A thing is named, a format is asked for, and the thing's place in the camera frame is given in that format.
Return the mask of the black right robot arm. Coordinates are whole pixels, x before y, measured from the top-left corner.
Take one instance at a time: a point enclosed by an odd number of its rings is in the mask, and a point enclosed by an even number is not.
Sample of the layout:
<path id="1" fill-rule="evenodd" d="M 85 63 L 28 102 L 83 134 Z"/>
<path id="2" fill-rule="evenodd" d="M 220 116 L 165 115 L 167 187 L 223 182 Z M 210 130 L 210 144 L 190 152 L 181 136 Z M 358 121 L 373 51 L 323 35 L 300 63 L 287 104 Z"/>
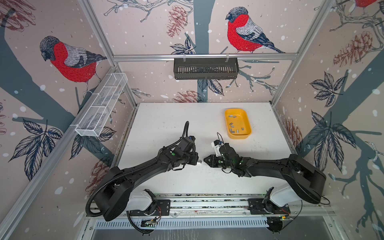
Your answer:
<path id="1" fill-rule="evenodd" d="M 326 176 L 302 157 L 291 154 L 280 160 L 257 160 L 239 156 L 228 143 L 213 142 L 215 153 L 204 158 L 211 168 L 230 169 L 238 177 L 271 177 L 285 180 L 286 187 L 267 191 L 267 199 L 279 207 L 301 199 L 320 204 Z"/>

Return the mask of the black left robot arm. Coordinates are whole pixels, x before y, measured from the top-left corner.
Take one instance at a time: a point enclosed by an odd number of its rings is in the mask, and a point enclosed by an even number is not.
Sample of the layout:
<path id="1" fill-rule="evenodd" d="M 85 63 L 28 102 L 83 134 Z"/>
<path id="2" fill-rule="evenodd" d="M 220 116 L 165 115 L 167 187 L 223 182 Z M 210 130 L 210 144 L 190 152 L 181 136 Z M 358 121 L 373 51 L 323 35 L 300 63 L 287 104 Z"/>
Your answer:
<path id="1" fill-rule="evenodd" d="M 129 208 L 134 202 L 132 191 L 147 180 L 169 171 L 180 171 L 185 165 L 197 165 L 199 156 L 196 152 L 196 138 L 188 135 L 189 122 L 185 123 L 182 136 L 169 146 L 159 149 L 158 154 L 151 160 L 131 168 L 111 168 L 89 197 L 85 212 L 89 217 L 102 216 L 109 222 L 124 211 L 146 211 L 153 205 L 155 196 L 144 191 L 149 198 L 147 204 Z"/>

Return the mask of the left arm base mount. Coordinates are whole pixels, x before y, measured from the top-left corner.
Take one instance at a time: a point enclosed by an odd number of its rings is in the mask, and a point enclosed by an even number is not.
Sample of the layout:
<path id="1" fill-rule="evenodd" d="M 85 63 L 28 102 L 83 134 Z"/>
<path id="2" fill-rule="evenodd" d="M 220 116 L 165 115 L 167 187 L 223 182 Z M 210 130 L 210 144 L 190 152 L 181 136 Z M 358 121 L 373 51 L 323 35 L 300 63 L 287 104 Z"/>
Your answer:
<path id="1" fill-rule="evenodd" d="M 169 216 L 171 201 L 159 200 L 150 190 L 145 189 L 138 194 L 132 194 L 126 207 L 129 223 L 142 236 L 150 235 L 162 219 L 162 216 Z M 132 217 L 150 217 L 141 220 L 136 224 Z"/>

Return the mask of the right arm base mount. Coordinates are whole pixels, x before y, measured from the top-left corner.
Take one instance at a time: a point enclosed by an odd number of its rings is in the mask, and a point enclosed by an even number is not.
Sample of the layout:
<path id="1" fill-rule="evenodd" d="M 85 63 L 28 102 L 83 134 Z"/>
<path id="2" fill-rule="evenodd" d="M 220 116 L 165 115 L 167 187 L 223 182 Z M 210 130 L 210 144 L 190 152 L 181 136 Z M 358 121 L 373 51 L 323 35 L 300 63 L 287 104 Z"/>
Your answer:
<path id="1" fill-rule="evenodd" d="M 267 190 L 267 193 L 263 199 L 253 198 L 248 199 L 248 210 L 251 215 L 279 215 L 278 217 L 267 217 L 267 229 L 273 234 L 278 233 L 292 223 L 301 213 L 303 209 L 303 203 L 301 203 L 301 209 L 299 213 L 293 217 L 291 215 L 288 204 L 283 207 L 279 207 L 271 200 L 272 191 L 274 187 Z"/>

